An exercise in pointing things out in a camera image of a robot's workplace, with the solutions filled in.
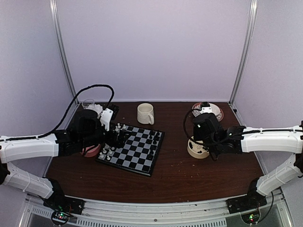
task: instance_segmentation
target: mug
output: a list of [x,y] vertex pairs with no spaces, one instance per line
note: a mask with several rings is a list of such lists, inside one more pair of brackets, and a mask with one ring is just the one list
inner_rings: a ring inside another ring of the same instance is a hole
[[138,105],[137,120],[141,124],[154,124],[153,106],[149,103],[142,103]]

